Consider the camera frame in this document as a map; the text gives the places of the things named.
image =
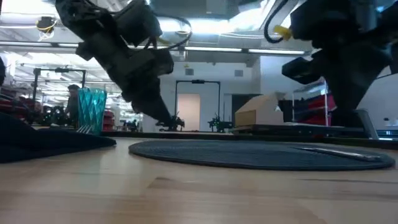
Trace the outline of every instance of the small robot arm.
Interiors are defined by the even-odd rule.
[[[55,7],[63,24],[83,40],[76,54],[85,60],[95,58],[134,111],[169,124],[159,76],[172,73],[174,62],[169,49],[157,49],[162,30],[145,0],[131,1],[114,15],[90,0],[56,0]],[[146,39],[144,49],[128,46],[137,47]],[[148,49],[150,43],[154,48]]]

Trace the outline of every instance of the black cable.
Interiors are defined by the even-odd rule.
[[[279,39],[272,39],[271,36],[268,34],[268,28],[269,28],[269,24],[271,23],[271,21],[273,20],[273,18],[276,16],[276,14],[286,5],[286,3],[289,0],[283,0],[277,7],[276,9],[271,13],[271,15],[269,15],[268,20],[266,21],[266,23],[264,24],[264,37],[266,38],[266,40],[268,41],[268,43],[271,44],[278,44],[279,42],[281,42],[283,40],[283,37],[279,38]]]
[[[148,49],[148,47],[150,46],[151,43],[152,43],[152,38],[149,37],[149,38],[148,38],[148,42],[147,42],[147,44],[145,45],[144,49]]]
[[[182,22],[182,23],[188,25],[189,28],[190,28],[190,32],[189,32],[189,34],[187,35],[186,38],[184,38],[182,41],[180,41],[180,42],[178,42],[178,43],[176,43],[176,44],[173,44],[173,45],[171,45],[171,46],[166,47],[167,50],[171,50],[171,49],[174,49],[174,48],[176,48],[176,47],[179,47],[179,46],[181,46],[181,45],[187,43],[187,42],[191,39],[191,37],[192,37],[192,25],[191,25],[191,23],[190,23],[188,20],[186,20],[186,19],[184,19],[184,18],[181,18],[181,17],[178,17],[178,16],[169,16],[169,15],[166,15],[166,14],[159,14],[159,13],[156,13],[156,12],[155,12],[154,14],[155,14],[155,16],[159,16],[159,17],[165,17],[165,18],[169,18],[169,19],[175,19],[175,20],[177,20],[177,21],[180,21],[180,22]]]

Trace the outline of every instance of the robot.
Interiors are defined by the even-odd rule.
[[[283,37],[272,39],[268,26],[287,1],[274,6],[266,19],[266,40],[277,44],[293,37],[312,41],[320,50],[312,55],[312,61],[297,58],[285,64],[282,74],[303,84],[324,77],[337,106],[334,125],[351,126],[362,97],[382,69],[392,63],[390,49],[398,39],[398,3],[378,15],[374,0],[307,0],[291,13],[292,25],[280,32]],[[131,1],[114,15],[90,0],[56,0],[55,7],[63,24],[83,40],[76,54],[85,60],[97,59],[135,111],[171,126],[158,77],[173,71],[169,49],[178,46],[156,49],[162,31],[145,0]],[[143,50],[127,46],[138,46],[146,39]]]
[[[168,129],[161,128],[160,131],[178,131],[178,126],[180,126],[180,131],[185,128],[185,121],[182,120],[179,116],[176,115],[172,116],[172,122],[170,124],[165,124],[164,122],[157,122],[156,126],[163,126]]]
[[[220,116],[215,114],[215,118],[211,119],[211,121],[208,121],[209,127],[211,128],[211,132],[214,132],[214,127],[216,127],[216,130],[218,133],[225,133],[225,129],[231,129],[233,128],[233,123],[229,121],[221,121]]]

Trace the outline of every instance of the yellow clip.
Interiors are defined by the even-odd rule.
[[[292,31],[289,28],[276,25],[274,32],[281,35],[284,40],[289,40],[292,37]]]

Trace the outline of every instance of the fluorescent light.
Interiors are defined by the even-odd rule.
[[[227,20],[189,19],[188,21],[191,23],[194,34],[220,34],[232,31]],[[163,32],[190,30],[189,26],[181,26],[179,21],[173,19],[159,19],[159,24]]]
[[[185,47],[185,50],[212,51],[212,52],[242,52],[242,49],[227,47]]]
[[[58,44],[60,47],[77,48],[78,44]]]
[[[303,55],[302,50],[271,50],[271,49],[249,49],[249,53],[253,54],[286,54],[286,55]]]
[[[114,82],[97,82],[97,81],[86,81],[86,84],[114,84]]]
[[[68,95],[69,91],[62,91],[62,90],[42,90],[42,93],[48,95]]]
[[[36,29],[36,26],[0,26],[2,29]]]
[[[51,43],[23,42],[23,41],[0,41],[0,45],[18,46],[18,47],[51,47]]]
[[[379,140],[392,141],[392,138],[379,138]]]

